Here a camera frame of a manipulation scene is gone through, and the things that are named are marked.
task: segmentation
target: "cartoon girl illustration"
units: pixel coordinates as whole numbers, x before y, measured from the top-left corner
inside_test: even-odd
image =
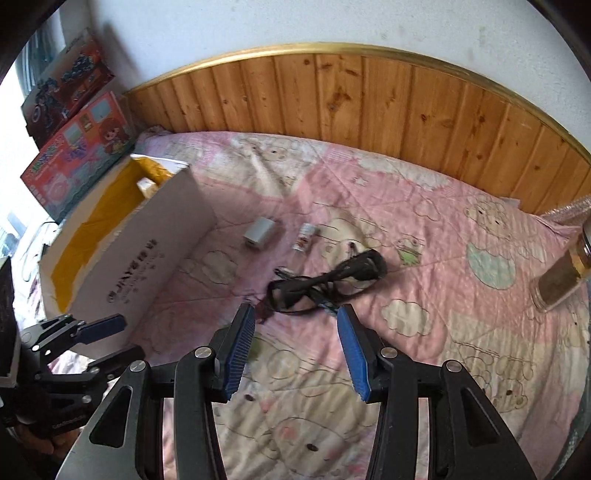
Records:
[[[112,155],[121,153],[129,140],[129,135],[123,129],[123,125],[116,118],[105,118],[99,125],[100,142],[104,145],[105,151]]]

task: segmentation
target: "wooden headboard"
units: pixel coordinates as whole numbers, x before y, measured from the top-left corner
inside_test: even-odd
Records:
[[[400,158],[541,213],[591,193],[591,155],[542,110],[446,62],[311,43],[200,61],[129,91],[148,126],[315,138]]]

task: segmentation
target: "pink bedspread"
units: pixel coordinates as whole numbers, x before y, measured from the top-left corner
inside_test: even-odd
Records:
[[[300,225],[315,223],[304,273],[334,267],[351,241],[377,249],[389,273],[353,302],[360,320],[415,360],[463,363],[538,477],[548,473],[584,387],[589,313],[583,289],[538,313],[528,282],[572,228],[544,224],[442,174],[320,141],[153,131],[136,152],[190,163],[218,219],[132,336],[151,362],[179,359],[244,299],[262,298]],[[259,216],[282,230],[262,252],[242,242]],[[417,478],[425,478],[428,424],[420,407]],[[171,404],[165,413],[173,478]],[[352,390],[335,321],[325,313],[276,314],[258,325],[240,390],[215,407],[226,470],[236,479],[364,478],[377,413]]]

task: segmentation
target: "person's hand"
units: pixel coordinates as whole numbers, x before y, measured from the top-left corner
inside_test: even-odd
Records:
[[[23,424],[17,425],[14,430],[25,448],[52,455],[59,460],[66,457],[80,433],[80,430],[76,429],[57,435],[50,440],[40,439]]]

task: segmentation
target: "bed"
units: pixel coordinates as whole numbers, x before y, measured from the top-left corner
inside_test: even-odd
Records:
[[[218,218],[132,335],[150,362],[179,359],[240,302],[256,303],[312,222],[304,273],[336,265],[351,241],[379,250],[389,273],[354,300],[360,320],[415,360],[465,365],[538,478],[567,456],[589,366],[589,297],[582,288],[535,310],[529,279],[577,228],[528,213],[587,195],[591,175],[589,153],[551,118],[443,62],[334,44],[211,59],[128,98],[152,127],[136,152],[188,162]],[[259,216],[278,220],[281,235],[253,252],[241,236]],[[64,356],[56,370],[81,362]],[[420,413],[423,479],[425,404]],[[258,325],[240,389],[215,415],[229,478],[365,477],[377,409],[352,390],[326,314]]]

